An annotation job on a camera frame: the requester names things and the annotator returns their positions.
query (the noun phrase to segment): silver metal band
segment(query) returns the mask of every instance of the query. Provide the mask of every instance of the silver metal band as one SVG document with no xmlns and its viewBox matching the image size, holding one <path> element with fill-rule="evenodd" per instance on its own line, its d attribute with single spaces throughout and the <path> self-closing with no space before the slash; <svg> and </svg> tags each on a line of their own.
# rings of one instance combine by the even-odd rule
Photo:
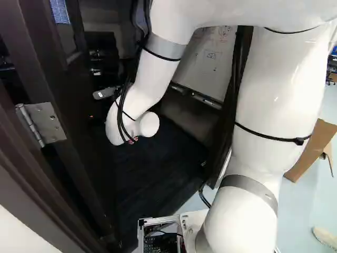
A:
<svg viewBox="0 0 337 253">
<path fill-rule="evenodd" d="M 249 191 L 250 193 L 260 197 L 274 210 L 277 216 L 277 209 L 279 204 L 276 200 L 276 197 L 271 192 L 271 190 L 269 190 L 266 186 L 264 186 L 260 182 L 257 182 L 254 179 L 242 175 L 229 175 L 226 176 L 220 184 L 220 187 L 225 186 L 237 187 Z"/>
<path fill-rule="evenodd" d="M 168 59 L 180 59 L 183 56 L 186 45 L 177 44 L 161 38 L 154 33 L 148 38 L 146 49 Z"/>
</svg>

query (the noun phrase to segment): whiteboard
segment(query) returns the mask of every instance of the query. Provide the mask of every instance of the whiteboard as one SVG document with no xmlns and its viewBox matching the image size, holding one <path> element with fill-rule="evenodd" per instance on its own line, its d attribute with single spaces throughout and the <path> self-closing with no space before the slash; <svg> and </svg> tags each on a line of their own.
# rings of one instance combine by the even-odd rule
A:
<svg viewBox="0 0 337 253">
<path fill-rule="evenodd" d="M 196 30 L 172 81 L 223 101 L 231 78 L 237 26 Z"/>
</svg>

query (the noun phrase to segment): cardboard box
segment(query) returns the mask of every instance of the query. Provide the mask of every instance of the cardboard box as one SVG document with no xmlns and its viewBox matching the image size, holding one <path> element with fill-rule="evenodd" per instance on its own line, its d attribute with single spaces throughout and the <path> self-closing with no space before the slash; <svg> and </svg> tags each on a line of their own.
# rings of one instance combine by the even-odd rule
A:
<svg viewBox="0 0 337 253">
<path fill-rule="evenodd" d="M 337 74 L 336 73 L 331 73 L 329 75 L 329 79 L 331 79 L 332 82 L 337 83 Z"/>
<path fill-rule="evenodd" d="M 332 146 L 331 139 L 337 132 L 337 125 L 318 119 L 309 143 L 306 145 L 297 163 L 284 174 L 292 182 L 296 182 L 301 175 L 321 157 L 328 158 L 331 175 L 332 171 Z"/>
</svg>

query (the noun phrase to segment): window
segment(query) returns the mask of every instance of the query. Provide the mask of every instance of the window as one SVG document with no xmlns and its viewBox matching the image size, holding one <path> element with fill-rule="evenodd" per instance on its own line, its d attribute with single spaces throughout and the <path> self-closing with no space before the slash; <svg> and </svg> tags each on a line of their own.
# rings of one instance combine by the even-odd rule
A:
<svg viewBox="0 0 337 253">
<path fill-rule="evenodd" d="M 65 0 L 49 0 L 56 24 L 70 24 Z"/>
</svg>

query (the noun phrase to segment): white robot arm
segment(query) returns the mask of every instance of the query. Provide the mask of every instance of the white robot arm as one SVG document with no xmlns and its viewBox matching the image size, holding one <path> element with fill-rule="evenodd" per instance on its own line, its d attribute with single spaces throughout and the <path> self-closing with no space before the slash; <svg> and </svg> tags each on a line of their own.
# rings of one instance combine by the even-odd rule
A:
<svg viewBox="0 0 337 253">
<path fill-rule="evenodd" d="M 197 252 L 273 252 L 282 175 L 316 123 L 336 17 L 336 0 L 153 1 L 152 34 L 123 107 L 136 120 L 123 115 L 131 136 L 158 130 L 157 116 L 146 110 L 164 95 L 197 28 L 257 26 L 239 91 L 232 156 L 197 236 Z M 106 134 L 120 145 L 116 115 L 113 104 Z"/>
</svg>

